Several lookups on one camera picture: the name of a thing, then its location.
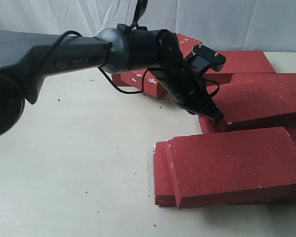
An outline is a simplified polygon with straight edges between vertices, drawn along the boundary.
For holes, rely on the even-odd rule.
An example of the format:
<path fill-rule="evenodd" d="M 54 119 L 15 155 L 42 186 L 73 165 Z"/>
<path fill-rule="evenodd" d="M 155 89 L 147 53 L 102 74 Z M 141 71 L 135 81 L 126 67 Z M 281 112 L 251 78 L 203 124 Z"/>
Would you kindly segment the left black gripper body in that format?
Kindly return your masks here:
<path fill-rule="evenodd" d="M 195 115 L 189 111 L 191 107 L 214 104 L 202 79 L 186 66 L 173 70 L 154 67 L 149 68 L 149 72 L 171 95 L 176 105 L 190 114 Z"/>

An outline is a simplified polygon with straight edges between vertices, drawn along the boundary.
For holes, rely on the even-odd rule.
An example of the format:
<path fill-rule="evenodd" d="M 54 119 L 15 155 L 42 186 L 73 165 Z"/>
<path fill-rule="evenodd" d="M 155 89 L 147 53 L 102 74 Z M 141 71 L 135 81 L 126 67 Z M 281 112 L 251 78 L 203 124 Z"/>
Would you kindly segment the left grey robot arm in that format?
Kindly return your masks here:
<path fill-rule="evenodd" d="M 25 103 L 37 101 L 46 77 L 86 68 L 98 68 L 105 76 L 150 72 L 181 109 L 218 122 L 223 114 L 207 91 L 204 74 L 220 71 L 225 61 L 203 44 L 184 57 L 177 35 L 168 30 L 119 26 L 96 37 L 0 30 L 0 136 L 16 124 Z"/>

